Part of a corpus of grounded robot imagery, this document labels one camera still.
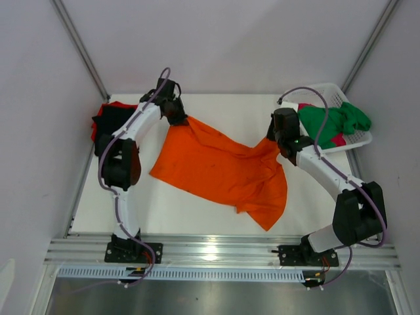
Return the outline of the orange t shirt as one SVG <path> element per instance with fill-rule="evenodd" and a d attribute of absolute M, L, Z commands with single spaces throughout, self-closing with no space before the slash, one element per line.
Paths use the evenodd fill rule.
<path fill-rule="evenodd" d="M 169 128 L 150 175 L 195 196 L 233 206 L 270 230 L 287 203 L 277 144 L 264 137 L 248 147 L 192 116 L 187 121 Z"/>

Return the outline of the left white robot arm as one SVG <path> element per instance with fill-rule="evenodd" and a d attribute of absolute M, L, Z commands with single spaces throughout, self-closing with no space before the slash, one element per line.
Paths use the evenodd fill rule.
<path fill-rule="evenodd" d="M 98 141 L 98 182 L 113 197 L 113 237 L 124 241 L 119 254 L 130 263 L 142 256 L 142 246 L 136 242 L 140 238 L 140 224 L 133 197 L 133 186 L 141 175 L 138 141 L 162 118 L 171 126 L 187 123 L 181 94 L 179 83 L 159 78 L 156 88 L 140 98 L 122 126 Z"/>

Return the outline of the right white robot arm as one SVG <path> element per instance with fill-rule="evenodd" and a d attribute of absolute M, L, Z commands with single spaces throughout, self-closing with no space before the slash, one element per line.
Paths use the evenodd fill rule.
<path fill-rule="evenodd" d="M 336 167 L 314 140 L 301 134 L 300 120 L 293 108 L 274 111 L 267 135 L 276 142 L 283 158 L 314 178 L 335 201 L 332 223 L 301 238 L 298 248 L 304 263 L 316 264 L 334 249 L 362 245 L 364 240 L 386 232 L 380 185 L 363 182 Z"/>

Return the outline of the pink t shirt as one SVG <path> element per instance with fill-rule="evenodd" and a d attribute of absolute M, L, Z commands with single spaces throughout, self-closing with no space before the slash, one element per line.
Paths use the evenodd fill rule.
<path fill-rule="evenodd" d="M 308 135 L 314 140 L 324 121 L 326 109 L 315 107 L 311 104 L 300 103 L 297 113 Z M 328 110 L 327 122 L 318 139 L 318 145 L 323 150 L 346 144 L 343 138 L 344 119 L 345 116 L 339 108 L 330 108 Z"/>

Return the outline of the green t shirt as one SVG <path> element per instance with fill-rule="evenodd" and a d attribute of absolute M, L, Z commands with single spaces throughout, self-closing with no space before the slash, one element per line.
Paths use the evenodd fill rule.
<path fill-rule="evenodd" d="M 316 138 L 324 120 L 325 108 L 307 103 L 298 105 L 298 116 L 309 137 Z M 343 102 L 339 108 L 330 108 L 328 119 L 318 139 L 323 150 L 346 145 L 345 135 L 353 135 L 356 131 L 369 131 L 370 118 L 351 103 Z"/>

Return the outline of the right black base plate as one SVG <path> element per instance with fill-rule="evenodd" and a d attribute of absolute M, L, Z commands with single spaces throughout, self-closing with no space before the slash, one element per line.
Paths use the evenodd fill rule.
<path fill-rule="evenodd" d="M 279 245 L 272 250 L 277 253 L 281 266 L 332 266 L 338 267 L 339 258 L 334 249 L 328 249 L 321 253 L 303 245 Z"/>

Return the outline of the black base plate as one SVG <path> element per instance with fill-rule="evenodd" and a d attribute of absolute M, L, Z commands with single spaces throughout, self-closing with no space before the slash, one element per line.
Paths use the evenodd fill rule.
<path fill-rule="evenodd" d="M 161 263 L 163 254 L 163 244 L 156 242 L 146 242 L 155 253 L 155 263 Z M 106 263 L 139 263 L 146 264 L 152 262 L 152 254 L 149 249 L 131 238 L 125 236 L 120 238 L 112 234 L 111 241 L 107 244 L 104 261 Z"/>
<path fill-rule="evenodd" d="M 281 266 L 332 266 L 338 267 L 339 258 L 334 249 L 328 249 L 321 253 L 303 245 L 279 245 L 272 250 L 277 253 Z"/>

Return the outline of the aluminium mounting rail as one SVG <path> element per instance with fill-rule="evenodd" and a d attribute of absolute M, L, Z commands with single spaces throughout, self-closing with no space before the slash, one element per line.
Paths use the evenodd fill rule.
<path fill-rule="evenodd" d="M 296 236 L 215 236 L 144 234 L 144 242 L 162 243 L 162 266 L 186 268 L 255 268 L 280 265 L 275 250 L 279 245 L 297 245 Z M 108 234 L 71 234 L 51 240 L 45 264 L 103 265 Z M 357 245 L 352 251 L 337 250 L 341 266 L 352 258 L 351 270 L 401 270 L 395 247 Z"/>

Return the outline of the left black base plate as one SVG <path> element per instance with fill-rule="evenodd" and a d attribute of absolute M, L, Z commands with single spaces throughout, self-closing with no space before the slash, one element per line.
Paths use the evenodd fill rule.
<path fill-rule="evenodd" d="M 155 263 L 161 263 L 163 254 L 163 244 L 156 242 L 146 242 L 155 253 Z M 104 261 L 106 263 L 139 263 L 146 264 L 152 262 L 152 254 L 149 249 L 131 238 L 125 236 L 120 238 L 112 234 L 111 241 L 107 244 Z"/>

